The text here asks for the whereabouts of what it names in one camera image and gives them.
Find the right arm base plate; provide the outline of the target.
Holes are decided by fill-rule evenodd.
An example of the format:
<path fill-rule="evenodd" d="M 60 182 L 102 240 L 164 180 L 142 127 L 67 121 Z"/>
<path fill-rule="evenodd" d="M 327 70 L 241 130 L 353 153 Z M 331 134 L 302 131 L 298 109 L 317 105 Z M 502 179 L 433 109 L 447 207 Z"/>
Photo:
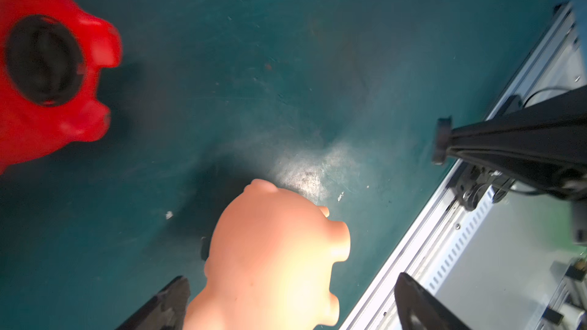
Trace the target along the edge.
<path fill-rule="evenodd" d="M 447 188 L 465 210 L 472 212 L 489 190 L 494 194 L 491 201 L 499 203 L 508 193 L 514 192 L 514 184 L 515 180 L 499 171 L 462 162 L 450 178 Z"/>

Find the red piggy bank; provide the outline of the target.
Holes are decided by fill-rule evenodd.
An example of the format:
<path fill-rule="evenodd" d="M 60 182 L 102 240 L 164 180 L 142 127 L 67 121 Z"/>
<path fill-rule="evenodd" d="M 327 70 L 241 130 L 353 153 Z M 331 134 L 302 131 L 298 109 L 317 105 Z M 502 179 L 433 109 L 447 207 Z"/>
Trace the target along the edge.
<path fill-rule="evenodd" d="M 1 0 L 1 166 L 101 139 L 103 69 L 122 61 L 116 28 L 73 0 Z"/>

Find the black plug front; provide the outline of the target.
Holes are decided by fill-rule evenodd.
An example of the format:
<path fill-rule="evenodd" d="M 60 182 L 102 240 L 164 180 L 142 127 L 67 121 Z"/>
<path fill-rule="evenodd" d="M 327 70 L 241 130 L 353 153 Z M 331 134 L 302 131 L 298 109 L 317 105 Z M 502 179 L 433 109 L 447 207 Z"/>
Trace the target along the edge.
<path fill-rule="evenodd" d="M 432 163 L 443 165 L 449 158 L 449 148 L 452 138 L 452 118 L 441 118 L 437 120 L 436 134 L 434 138 L 434 149 Z"/>

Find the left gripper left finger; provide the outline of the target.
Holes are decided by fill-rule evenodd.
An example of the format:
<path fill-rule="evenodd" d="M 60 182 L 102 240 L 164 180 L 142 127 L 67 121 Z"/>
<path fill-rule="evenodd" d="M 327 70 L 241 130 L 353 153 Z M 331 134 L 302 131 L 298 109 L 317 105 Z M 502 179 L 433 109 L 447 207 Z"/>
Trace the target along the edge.
<path fill-rule="evenodd" d="M 189 298 L 189 281 L 178 276 L 126 319 L 117 330 L 182 330 Z"/>

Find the black plug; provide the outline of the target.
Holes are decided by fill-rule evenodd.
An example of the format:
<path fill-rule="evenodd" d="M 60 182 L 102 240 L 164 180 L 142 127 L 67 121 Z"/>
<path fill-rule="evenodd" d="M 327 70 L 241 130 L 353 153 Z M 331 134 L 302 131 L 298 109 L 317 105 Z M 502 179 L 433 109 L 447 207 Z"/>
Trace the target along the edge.
<path fill-rule="evenodd" d="M 13 86 L 35 105 L 64 105 L 82 88 L 83 52 L 54 18 L 30 15 L 18 21 L 9 32 L 5 55 Z"/>
<path fill-rule="evenodd" d="M 443 165 L 449 158 L 449 148 L 452 138 L 452 118 L 441 118 L 437 120 L 436 134 L 434 138 L 434 149 L 432 163 Z"/>

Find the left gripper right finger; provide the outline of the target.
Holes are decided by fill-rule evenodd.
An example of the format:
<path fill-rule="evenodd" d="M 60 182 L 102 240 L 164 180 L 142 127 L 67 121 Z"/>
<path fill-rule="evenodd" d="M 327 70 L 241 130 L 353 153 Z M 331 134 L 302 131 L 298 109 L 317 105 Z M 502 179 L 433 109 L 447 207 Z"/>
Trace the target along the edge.
<path fill-rule="evenodd" d="M 394 298 L 403 330 L 470 330 L 408 273 L 399 274 Z"/>

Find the pink piggy bank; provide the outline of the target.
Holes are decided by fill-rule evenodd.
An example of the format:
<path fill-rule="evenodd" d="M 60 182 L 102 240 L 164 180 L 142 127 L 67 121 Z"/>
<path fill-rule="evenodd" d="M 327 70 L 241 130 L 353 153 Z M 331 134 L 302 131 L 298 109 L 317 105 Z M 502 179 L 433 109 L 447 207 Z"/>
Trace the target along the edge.
<path fill-rule="evenodd" d="M 325 206 L 252 180 L 216 224 L 206 286 L 186 310 L 186 329 L 313 329 L 339 321 L 333 265 L 351 250 L 347 224 Z"/>

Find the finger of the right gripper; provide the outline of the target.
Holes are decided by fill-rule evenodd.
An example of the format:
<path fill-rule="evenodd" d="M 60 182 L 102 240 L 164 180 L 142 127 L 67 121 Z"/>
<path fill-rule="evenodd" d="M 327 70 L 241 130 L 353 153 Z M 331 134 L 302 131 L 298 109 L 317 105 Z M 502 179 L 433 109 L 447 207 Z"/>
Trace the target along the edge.
<path fill-rule="evenodd" d="M 515 152 L 450 148 L 446 154 L 498 171 L 560 200 L 586 199 L 586 151 L 565 151 L 561 157 L 532 157 Z"/>
<path fill-rule="evenodd" d="M 448 149 L 585 149 L 586 88 L 580 87 L 497 118 L 452 128 Z"/>

